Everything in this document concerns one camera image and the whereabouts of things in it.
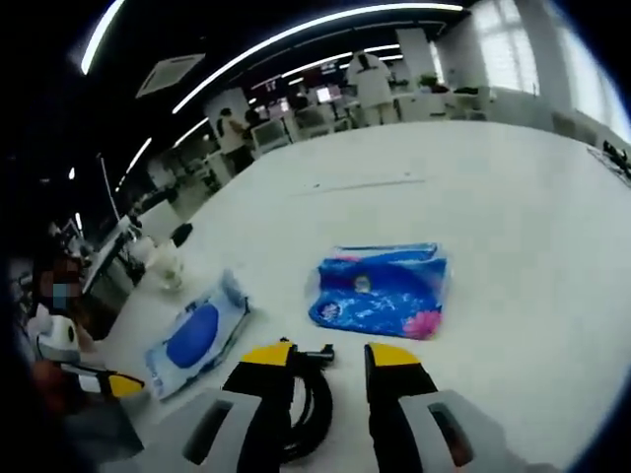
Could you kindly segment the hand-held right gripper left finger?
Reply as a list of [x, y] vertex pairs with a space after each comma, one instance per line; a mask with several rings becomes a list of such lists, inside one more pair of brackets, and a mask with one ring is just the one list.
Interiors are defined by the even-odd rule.
[[292, 429], [292, 342], [247, 353], [219, 389], [208, 389], [157, 425], [160, 472], [278, 472]]

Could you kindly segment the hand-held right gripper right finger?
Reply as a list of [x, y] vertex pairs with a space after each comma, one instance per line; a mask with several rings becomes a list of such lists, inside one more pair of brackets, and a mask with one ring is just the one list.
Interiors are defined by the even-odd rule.
[[381, 472], [540, 472], [504, 430], [453, 390], [440, 390], [410, 352], [365, 345], [369, 431]]

